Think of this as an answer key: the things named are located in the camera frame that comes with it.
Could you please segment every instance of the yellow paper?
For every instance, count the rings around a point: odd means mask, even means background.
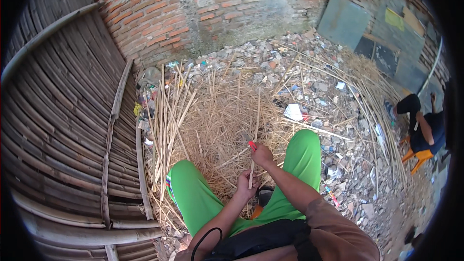
[[[385,10],[385,22],[391,24],[392,26],[398,27],[398,29],[401,31],[405,31],[403,17],[399,16],[396,12],[389,8]]]

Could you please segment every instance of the man's right hand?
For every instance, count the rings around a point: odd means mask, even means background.
[[[261,166],[265,170],[268,170],[271,165],[276,165],[274,156],[272,155],[272,152],[270,152],[269,148],[261,143],[255,144],[257,149],[256,151],[252,151],[252,160],[255,164]]]

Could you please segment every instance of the green trousers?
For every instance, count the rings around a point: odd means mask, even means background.
[[[321,178],[321,146],[319,137],[313,131],[300,130],[290,140],[283,170],[298,177],[319,190]],[[194,236],[207,222],[224,207],[212,193],[205,178],[188,160],[176,163],[166,177],[167,191],[181,211],[190,234]],[[280,219],[305,219],[276,187],[269,203],[254,220],[238,218],[229,235],[234,235],[250,226],[267,224]]]

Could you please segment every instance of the person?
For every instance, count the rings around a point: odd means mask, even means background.
[[[411,149],[414,153],[430,149],[435,155],[445,143],[444,112],[437,112],[435,108],[436,94],[431,93],[432,113],[423,115],[421,112],[421,102],[416,94],[410,94],[392,106],[385,102],[387,111],[392,120],[396,120],[398,115],[409,112],[409,136]]]
[[[283,168],[263,144],[256,143],[253,161],[276,183],[261,214],[239,218],[259,183],[250,170],[240,174],[237,190],[226,205],[212,193],[194,164],[182,160],[167,174],[167,190],[192,235],[183,260],[380,260],[375,242],[319,194],[321,148],[310,130],[290,140]]]

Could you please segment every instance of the orange plastic chair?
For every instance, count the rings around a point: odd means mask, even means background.
[[[401,143],[403,143],[405,141],[407,141],[409,143],[409,146],[411,146],[411,137],[410,136],[405,137],[399,143],[401,144]],[[406,160],[410,159],[413,156],[417,157],[419,160],[417,161],[416,165],[414,166],[413,170],[411,171],[411,174],[414,174],[421,167],[421,165],[424,164],[425,161],[431,159],[433,157],[433,154],[430,151],[430,149],[422,150],[422,151],[414,153],[413,150],[411,148],[409,148],[406,155],[404,155],[403,158],[401,159],[402,163],[404,164],[406,162]]]

